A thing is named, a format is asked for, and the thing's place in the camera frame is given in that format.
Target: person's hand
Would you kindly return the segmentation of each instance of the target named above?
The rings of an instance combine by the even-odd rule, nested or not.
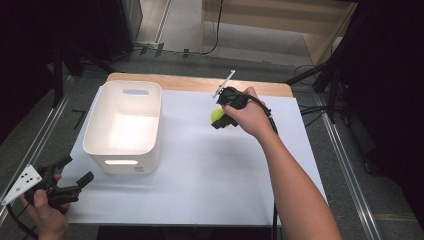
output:
[[[55,180],[61,178],[56,174]],[[23,196],[21,201],[26,206],[28,202]],[[67,209],[70,204],[63,204],[61,207]],[[37,225],[38,239],[63,239],[68,231],[68,219],[59,212],[51,208],[48,204],[47,193],[45,190],[37,190],[34,194],[34,206],[29,205],[27,212]]]
[[[255,89],[248,87],[244,93],[247,93],[255,98]],[[268,134],[272,131],[272,126],[265,115],[264,110],[254,101],[250,100],[247,102],[247,106],[243,109],[237,110],[230,105],[223,106],[224,112],[232,117],[240,125],[240,127],[255,138],[260,137],[263,134]]]

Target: person's arm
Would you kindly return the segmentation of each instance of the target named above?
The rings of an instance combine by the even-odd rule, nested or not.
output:
[[[253,88],[245,92],[258,98]],[[326,201],[274,132],[263,109],[249,100],[244,109],[224,106],[224,111],[263,148],[275,203],[289,239],[341,239]]]
[[[55,175],[56,181],[60,177],[60,174]],[[23,196],[21,196],[21,201],[24,205],[28,204]],[[61,207],[67,209],[69,204],[64,204]],[[34,206],[29,205],[27,212],[37,226],[39,240],[60,240],[65,238],[68,232],[68,220],[57,209],[49,206],[45,190],[35,191]]]

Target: black cable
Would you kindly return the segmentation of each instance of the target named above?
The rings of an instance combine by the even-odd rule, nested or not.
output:
[[[268,120],[271,123],[272,129],[278,135],[277,126],[275,125],[274,119],[272,118],[272,115],[271,115],[271,109],[267,108],[259,99],[247,93],[232,93],[232,94],[228,94],[227,96],[243,96],[257,103],[262,108],[262,110],[264,110],[265,115],[268,117]],[[278,218],[278,210],[274,201],[274,210],[273,210],[273,216],[272,216],[272,234],[271,234],[271,239],[274,239],[274,240],[277,240],[277,235],[278,235],[277,218]]]
[[[7,208],[7,212],[9,213],[10,217],[12,218],[12,220],[15,221],[18,224],[18,227],[20,229],[22,229],[22,231],[24,231],[26,234],[28,234],[32,238],[38,239],[38,234],[36,234],[33,230],[31,230],[29,227],[27,227],[23,222],[21,222],[18,219],[18,217],[13,212],[12,205],[10,205],[10,203],[6,205],[6,208]]]
[[[29,206],[29,203],[27,203],[27,205],[24,207],[24,209],[22,209],[22,211],[20,213],[18,213],[18,215],[16,215],[16,217],[19,218],[22,215],[22,213],[25,212],[25,210],[28,208],[28,206]]]
[[[216,41],[215,41],[215,45],[213,46],[213,48],[209,51],[209,52],[205,52],[205,53],[200,53],[200,52],[180,52],[180,51],[172,51],[172,50],[158,50],[155,48],[149,48],[147,47],[147,50],[153,50],[153,51],[159,51],[159,52],[166,52],[166,53],[176,53],[176,54],[185,54],[185,55],[200,55],[200,56],[204,56],[204,55],[208,55],[210,53],[212,53],[213,51],[215,51],[216,47],[218,46],[218,42],[219,42],[219,25],[221,23],[221,15],[222,15],[222,5],[223,5],[224,0],[221,0],[221,4],[219,7],[219,14],[218,14],[218,22],[217,22],[217,26],[216,26]],[[141,51],[142,49],[138,49],[138,50],[134,50],[131,53],[127,53],[124,54],[122,56],[126,56],[126,55],[130,55],[134,52],[137,51]]]
[[[305,124],[305,128],[307,128],[309,125],[311,125],[313,122],[318,120],[325,112],[320,113],[316,118],[314,118],[312,121],[310,121],[308,124]]]

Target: yellow ball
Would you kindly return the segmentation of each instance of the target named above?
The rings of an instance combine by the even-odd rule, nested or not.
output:
[[[224,109],[222,109],[221,106],[216,107],[211,113],[211,121],[215,122],[216,120],[224,116],[224,114]]]

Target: white tabletop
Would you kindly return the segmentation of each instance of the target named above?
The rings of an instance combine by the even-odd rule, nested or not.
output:
[[[216,130],[211,93],[163,91],[158,168],[150,174],[105,173],[82,149],[88,114],[61,186],[86,172],[94,180],[68,211],[70,223],[271,226],[273,194],[265,156],[240,127]],[[280,137],[325,196],[295,98],[260,96]]]

